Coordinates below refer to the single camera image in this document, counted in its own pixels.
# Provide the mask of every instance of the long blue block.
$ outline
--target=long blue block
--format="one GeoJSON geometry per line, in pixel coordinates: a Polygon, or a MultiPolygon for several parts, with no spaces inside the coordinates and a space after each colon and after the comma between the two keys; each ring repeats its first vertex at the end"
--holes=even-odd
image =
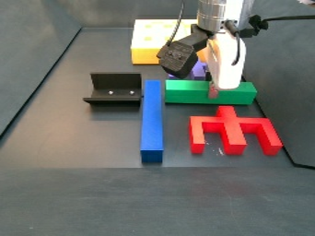
{"type": "Polygon", "coordinates": [[[162,81],[146,80],[142,125],[142,162],[163,162],[162,81]]]}

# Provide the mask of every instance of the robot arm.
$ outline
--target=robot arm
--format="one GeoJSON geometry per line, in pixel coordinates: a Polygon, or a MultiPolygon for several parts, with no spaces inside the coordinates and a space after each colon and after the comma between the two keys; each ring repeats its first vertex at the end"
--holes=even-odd
{"type": "Polygon", "coordinates": [[[166,45],[158,53],[161,65],[175,77],[187,77],[198,62],[197,51],[207,47],[206,58],[215,89],[235,89],[245,67],[246,28],[255,0],[199,0],[193,35],[166,45]]]}

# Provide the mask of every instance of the red block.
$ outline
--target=red block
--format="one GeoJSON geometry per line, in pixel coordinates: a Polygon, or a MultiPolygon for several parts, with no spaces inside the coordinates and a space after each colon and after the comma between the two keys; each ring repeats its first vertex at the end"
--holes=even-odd
{"type": "Polygon", "coordinates": [[[191,116],[190,143],[191,152],[195,154],[203,153],[205,133],[221,134],[229,155],[243,154],[247,146],[245,133],[257,134],[265,155],[277,155],[283,147],[270,119],[238,117],[231,106],[221,106],[214,117],[191,116]]]}

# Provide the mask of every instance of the metal part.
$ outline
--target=metal part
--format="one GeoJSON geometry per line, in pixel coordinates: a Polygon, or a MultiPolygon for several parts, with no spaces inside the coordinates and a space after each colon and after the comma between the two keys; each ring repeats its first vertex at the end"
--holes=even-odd
{"type": "Polygon", "coordinates": [[[254,3],[255,3],[255,0],[245,0],[243,2],[239,30],[246,29],[249,26],[249,19],[251,17],[251,9],[253,9],[254,3]]]}
{"type": "Polygon", "coordinates": [[[217,33],[223,28],[227,0],[199,0],[198,26],[217,33]]]}
{"type": "Polygon", "coordinates": [[[91,73],[94,92],[84,101],[91,105],[134,103],[142,101],[142,75],[139,73],[91,73]]]}
{"type": "Polygon", "coordinates": [[[159,63],[169,74],[178,78],[186,78],[198,62],[198,54],[207,46],[207,40],[213,34],[201,29],[198,25],[191,26],[193,34],[179,41],[165,45],[157,54],[159,63]]]}

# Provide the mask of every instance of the yellow block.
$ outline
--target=yellow block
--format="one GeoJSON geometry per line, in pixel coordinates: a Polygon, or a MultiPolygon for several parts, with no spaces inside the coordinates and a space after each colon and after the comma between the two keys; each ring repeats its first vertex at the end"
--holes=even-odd
{"type": "MultiPolygon", "coordinates": [[[[191,24],[195,19],[183,19],[174,41],[191,34],[191,24]]],[[[137,19],[134,23],[133,61],[134,64],[158,65],[157,54],[165,46],[175,29],[177,19],[137,19]]],[[[199,60],[205,62],[203,52],[198,52],[199,60]]]]}

